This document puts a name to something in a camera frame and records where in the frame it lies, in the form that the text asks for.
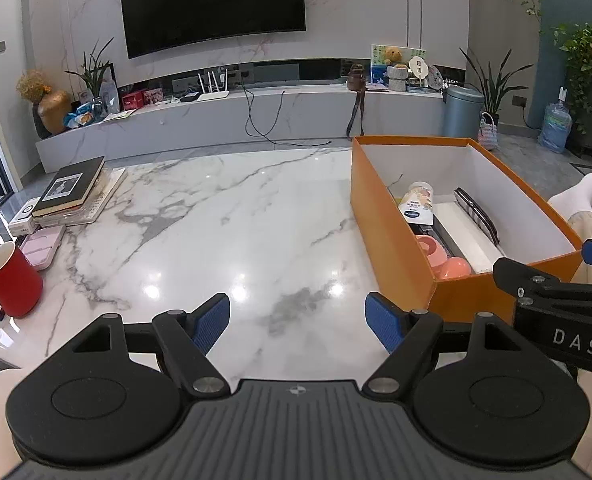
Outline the white rectangular case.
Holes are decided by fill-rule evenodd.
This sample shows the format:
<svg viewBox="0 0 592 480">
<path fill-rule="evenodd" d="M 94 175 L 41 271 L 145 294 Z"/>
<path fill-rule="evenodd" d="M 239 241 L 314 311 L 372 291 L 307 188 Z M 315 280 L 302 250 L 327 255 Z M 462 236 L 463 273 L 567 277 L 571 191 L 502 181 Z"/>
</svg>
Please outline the white rectangular case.
<svg viewBox="0 0 592 480">
<path fill-rule="evenodd" d="M 503 257 L 466 212 L 455 202 L 437 203 L 433 213 L 455 240 L 471 269 L 476 274 L 489 273 L 497 259 Z"/>
</svg>

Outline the plaid black case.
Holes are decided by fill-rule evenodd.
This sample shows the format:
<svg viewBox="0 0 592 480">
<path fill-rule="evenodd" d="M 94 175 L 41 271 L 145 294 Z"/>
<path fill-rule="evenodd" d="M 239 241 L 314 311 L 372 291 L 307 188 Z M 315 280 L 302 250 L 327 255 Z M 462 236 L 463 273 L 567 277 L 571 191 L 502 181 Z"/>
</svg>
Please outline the plaid black case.
<svg viewBox="0 0 592 480">
<path fill-rule="evenodd" d="M 456 188 L 454 190 L 454 198 L 456 204 L 466 212 L 470 220 L 486 234 L 490 242 L 497 247 L 500 245 L 500 237 L 498 237 L 497 229 L 489 214 L 483 210 L 481 206 L 463 189 Z"/>
</svg>

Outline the white hand cream tube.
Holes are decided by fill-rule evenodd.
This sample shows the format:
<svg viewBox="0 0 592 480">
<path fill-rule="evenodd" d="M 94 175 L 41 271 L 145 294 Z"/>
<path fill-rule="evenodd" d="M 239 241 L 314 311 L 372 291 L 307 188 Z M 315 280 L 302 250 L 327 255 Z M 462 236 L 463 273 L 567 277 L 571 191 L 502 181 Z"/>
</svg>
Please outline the white hand cream tube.
<svg viewBox="0 0 592 480">
<path fill-rule="evenodd" d="M 413 182 L 399 203 L 399 211 L 408 224 L 432 226 L 433 187 L 424 181 Z"/>
</svg>

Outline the dark blue tube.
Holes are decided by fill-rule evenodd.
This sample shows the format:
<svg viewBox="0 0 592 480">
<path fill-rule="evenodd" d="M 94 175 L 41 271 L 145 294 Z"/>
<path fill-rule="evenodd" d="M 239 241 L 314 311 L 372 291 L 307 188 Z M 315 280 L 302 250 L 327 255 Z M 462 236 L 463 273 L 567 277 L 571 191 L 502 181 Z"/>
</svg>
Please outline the dark blue tube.
<svg viewBox="0 0 592 480">
<path fill-rule="evenodd" d="M 448 231 L 444 226 L 442 226 L 437 217 L 433 218 L 433 232 L 436 233 L 437 239 L 444 247 L 444 250 L 449 257 L 464 257 L 460 247 L 458 247 L 458 245 L 455 243 L 455 240 L 453 240 L 452 236 L 448 234 Z"/>
</svg>

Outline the person leg white sock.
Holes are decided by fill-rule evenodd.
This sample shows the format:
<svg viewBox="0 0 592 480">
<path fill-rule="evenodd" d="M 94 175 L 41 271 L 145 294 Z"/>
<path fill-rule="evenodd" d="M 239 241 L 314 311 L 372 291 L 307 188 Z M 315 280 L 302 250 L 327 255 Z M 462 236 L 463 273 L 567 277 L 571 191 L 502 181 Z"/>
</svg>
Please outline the person leg white sock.
<svg viewBox="0 0 592 480">
<path fill-rule="evenodd" d="M 554 195 L 547 203 L 567 221 L 582 242 L 592 240 L 592 174 Z"/>
</svg>

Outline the orange cardboard box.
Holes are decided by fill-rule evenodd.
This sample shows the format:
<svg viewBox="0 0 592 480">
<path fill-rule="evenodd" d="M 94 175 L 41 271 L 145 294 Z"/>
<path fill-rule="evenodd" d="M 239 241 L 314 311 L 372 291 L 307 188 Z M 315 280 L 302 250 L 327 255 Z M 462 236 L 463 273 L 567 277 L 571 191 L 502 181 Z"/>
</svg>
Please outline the orange cardboard box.
<svg viewBox="0 0 592 480">
<path fill-rule="evenodd" d="M 472 272 L 441 278 L 399 209 L 416 182 L 433 188 L 442 242 Z M 448 322 L 478 311 L 512 319 L 514 300 L 494 284 L 501 257 L 568 282 L 582 242 L 518 174 L 471 139 L 358 136 L 352 142 L 350 202 L 379 291 L 403 310 L 425 308 Z"/>
</svg>

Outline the woven pink bag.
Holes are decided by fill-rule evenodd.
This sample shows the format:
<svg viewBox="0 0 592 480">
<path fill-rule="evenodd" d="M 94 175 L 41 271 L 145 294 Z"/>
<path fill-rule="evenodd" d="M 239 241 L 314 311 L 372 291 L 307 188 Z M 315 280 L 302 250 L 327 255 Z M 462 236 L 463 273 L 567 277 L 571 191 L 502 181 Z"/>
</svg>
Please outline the woven pink bag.
<svg viewBox="0 0 592 480">
<path fill-rule="evenodd" d="M 497 148 L 497 125 L 493 116 L 488 112 L 481 113 L 477 140 L 488 151 Z"/>
</svg>

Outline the pink flat case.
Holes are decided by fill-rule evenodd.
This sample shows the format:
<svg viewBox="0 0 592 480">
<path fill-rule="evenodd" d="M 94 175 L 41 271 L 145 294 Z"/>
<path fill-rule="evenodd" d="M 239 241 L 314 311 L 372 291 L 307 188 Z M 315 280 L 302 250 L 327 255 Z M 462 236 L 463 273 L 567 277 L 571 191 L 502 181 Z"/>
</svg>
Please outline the pink flat case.
<svg viewBox="0 0 592 480">
<path fill-rule="evenodd" d="M 25 238 L 20 250 L 34 270 L 46 270 L 53 262 L 65 233 L 64 226 L 38 229 Z"/>
</svg>

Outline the red mug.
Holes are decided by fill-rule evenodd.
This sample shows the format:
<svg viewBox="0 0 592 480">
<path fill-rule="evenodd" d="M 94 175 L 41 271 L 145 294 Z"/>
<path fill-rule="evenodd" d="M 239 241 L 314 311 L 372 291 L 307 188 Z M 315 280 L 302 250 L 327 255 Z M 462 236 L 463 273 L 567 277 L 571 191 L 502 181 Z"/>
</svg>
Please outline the red mug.
<svg viewBox="0 0 592 480">
<path fill-rule="evenodd" d="M 43 281 L 13 243 L 0 245 L 0 306 L 11 318 L 23 318 L 38 304 Z"/>
</svg>

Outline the blue-grey trash bin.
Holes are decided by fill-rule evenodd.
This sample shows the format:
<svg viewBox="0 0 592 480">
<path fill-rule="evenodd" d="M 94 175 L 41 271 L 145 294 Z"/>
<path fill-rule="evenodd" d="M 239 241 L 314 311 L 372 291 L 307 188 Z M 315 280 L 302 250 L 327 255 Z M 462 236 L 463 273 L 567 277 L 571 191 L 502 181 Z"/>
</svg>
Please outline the blue-grey trash bin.
<svg viewBox="0 0 592 480">
<path fill-rule="evenodd" d="M 444 95 L 442 136 L 471 138 L 477 136 L 483 107 L 483 94 L 476 89 L 450 86 Z"/>
</svg>

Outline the potted plant right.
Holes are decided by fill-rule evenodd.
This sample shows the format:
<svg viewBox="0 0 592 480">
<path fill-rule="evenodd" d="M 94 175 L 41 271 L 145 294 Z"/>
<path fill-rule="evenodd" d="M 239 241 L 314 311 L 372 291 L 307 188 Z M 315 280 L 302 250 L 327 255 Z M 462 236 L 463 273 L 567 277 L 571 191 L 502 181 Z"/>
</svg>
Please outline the potted plant right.
<svg viewBox="0 0 592 480">
<path fill-rule="evenodd" d="M 474 72 L 474 88 L 482 93 L 483 107 L 482 110 L 490 114 L 493 118 L 500 117 L 500 110 L 502 102 L 510 92 L 526 90 L 527 86 L 523 84 L 511 84 L 512 77 L 525 70 L 530 70 L 532 64 L 524 64 L 517 68 L 509 70 L 507 63 L 512 56 L 512 49 L 508 49 L 502 62 L 497 68 L 493 68 L 491 63 L 483 66 L 482 63 L 474 54 L 473 50 L 465 51 L 460 49 L 460 53 L 464 55 L 466 63 Z"/>
</svg>

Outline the hanging ivy plant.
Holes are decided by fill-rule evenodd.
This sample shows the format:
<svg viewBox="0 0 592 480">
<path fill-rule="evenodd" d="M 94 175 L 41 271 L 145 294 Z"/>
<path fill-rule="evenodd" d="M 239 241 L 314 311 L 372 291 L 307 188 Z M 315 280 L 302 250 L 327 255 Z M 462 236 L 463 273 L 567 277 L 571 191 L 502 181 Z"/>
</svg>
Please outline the hanging ivy plant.
<svg viewBox="0 0 592 480">
<path fill-rule="evenodd" d="M 560 88 L 574 122 L 591 111 L 592 0 L 519 0 L 538 24 L 538 62 L 529 118 L 542 122 L 548 99 Z"/>
</svg>

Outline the marble tv console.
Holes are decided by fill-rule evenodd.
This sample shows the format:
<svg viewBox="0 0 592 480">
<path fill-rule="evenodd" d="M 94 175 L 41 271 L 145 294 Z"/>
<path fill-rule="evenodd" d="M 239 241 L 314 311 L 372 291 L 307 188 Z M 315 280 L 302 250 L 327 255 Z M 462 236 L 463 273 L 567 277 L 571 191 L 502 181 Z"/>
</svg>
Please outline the marble tv console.
<svg viewBox="0 0 592 480">
<path fill-rule="evenodd" d="M 272 140 L 343 139 L 354 93 L 342 84 L 230 92 L 222 100 L 145 106 L 124 119 L 99 122 L 36 144 L 44 170 L 79 160 L 108 160 Z"/>
</svg>

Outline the white wifi router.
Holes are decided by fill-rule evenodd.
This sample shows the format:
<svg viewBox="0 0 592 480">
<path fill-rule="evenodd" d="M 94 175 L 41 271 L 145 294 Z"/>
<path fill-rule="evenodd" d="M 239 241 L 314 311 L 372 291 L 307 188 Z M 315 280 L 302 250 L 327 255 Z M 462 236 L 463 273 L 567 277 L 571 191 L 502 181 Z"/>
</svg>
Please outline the white wifi router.
<svg viewBox="0 0 592 480">
<path fill-rule="evenodd" d="M 229 71 L 217 73 L 215 70 L 208 70 L 205 76 L 198 75 L 200 94 L 199 102 L 217 101 L 229 96 Z"/>
</svg>

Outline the gold vase with flowers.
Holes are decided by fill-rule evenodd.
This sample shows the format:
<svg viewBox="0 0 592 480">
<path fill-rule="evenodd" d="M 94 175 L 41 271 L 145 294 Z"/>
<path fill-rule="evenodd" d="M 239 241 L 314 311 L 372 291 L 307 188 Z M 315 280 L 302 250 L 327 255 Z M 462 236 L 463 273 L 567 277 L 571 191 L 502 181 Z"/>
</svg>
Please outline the gold vase with flowers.
<svg viewBox="0 0 592 480">
<path fill-rule="evenodd" d="M 41 140 L 67 129 L 65 119 L 72 111 L 72 99 L 64 90 L 53 89 L 41 70 L 27 70 L 16 82 L 16 91 L 31 104 L 31 116 Z"/>
</svg>

